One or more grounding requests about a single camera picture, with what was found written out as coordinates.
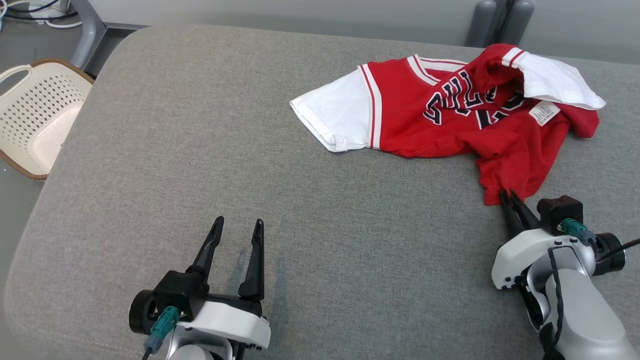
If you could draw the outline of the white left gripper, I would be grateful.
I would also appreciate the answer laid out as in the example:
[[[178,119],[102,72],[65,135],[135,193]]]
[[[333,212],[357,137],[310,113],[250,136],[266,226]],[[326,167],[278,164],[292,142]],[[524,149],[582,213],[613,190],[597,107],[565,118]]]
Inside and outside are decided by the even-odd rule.
[[[215,249],[220,244],[224,217],[218,216],[198,255],[192,273],[207,281]],[[250,301],[265,298],[265,223],[257,219],[251,238],[251,255],[238,296]],[[178,322],[174,329],[176,360],[241,360],[245,350],[267,349],[272,330],[265,317],[215,301],[207,301],[192,321]]]

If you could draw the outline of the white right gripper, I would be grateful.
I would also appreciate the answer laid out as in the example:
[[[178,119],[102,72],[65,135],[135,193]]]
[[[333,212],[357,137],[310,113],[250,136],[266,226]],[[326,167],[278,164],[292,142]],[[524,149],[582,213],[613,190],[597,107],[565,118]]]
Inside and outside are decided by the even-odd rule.
[[[498,249],[494,258],[491,278],[496,289],[514,285],[517,276],[555,246],[569,246],[580,263],[578,271],[588,277],[594,274],[595,254],[590,246],[571,235],[551,235],[540,228],[539,219],[514,189],[501,189],[500,200],[510,240]]]

